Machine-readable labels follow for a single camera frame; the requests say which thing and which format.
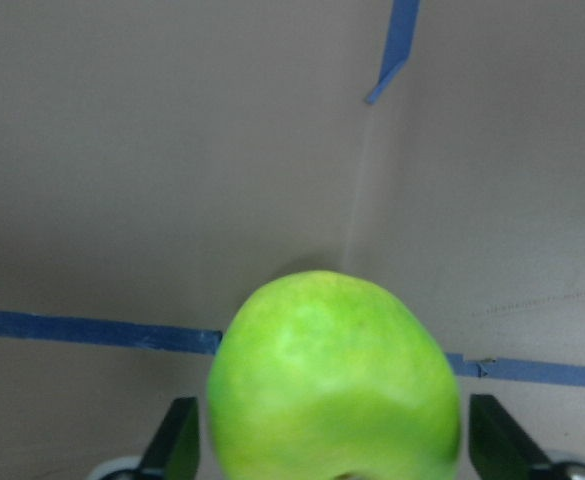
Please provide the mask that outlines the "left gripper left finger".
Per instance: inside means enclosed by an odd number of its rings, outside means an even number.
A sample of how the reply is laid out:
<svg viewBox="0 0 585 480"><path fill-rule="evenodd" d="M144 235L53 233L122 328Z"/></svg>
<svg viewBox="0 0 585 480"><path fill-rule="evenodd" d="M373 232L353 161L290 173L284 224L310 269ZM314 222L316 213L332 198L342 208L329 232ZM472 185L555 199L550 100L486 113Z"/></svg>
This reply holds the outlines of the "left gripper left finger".
<svg viewBox="0 0 585 480"><path fill-rule="evenodd" d="M192 480L200 463L196 397L172 401L136 468L137 479Z"/></svg>

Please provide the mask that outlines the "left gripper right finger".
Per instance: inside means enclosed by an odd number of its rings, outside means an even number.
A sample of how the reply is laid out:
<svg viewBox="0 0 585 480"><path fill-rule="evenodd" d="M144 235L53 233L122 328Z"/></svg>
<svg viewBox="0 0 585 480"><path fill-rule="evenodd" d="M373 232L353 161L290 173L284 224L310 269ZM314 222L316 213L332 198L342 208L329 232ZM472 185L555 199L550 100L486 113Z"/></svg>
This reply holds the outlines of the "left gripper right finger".
<svg viewBox="0 0 585 480"><path fill-rule="evenodd" d="M468 453L483 480L567 478L493 395L470 396Z"/></svg>

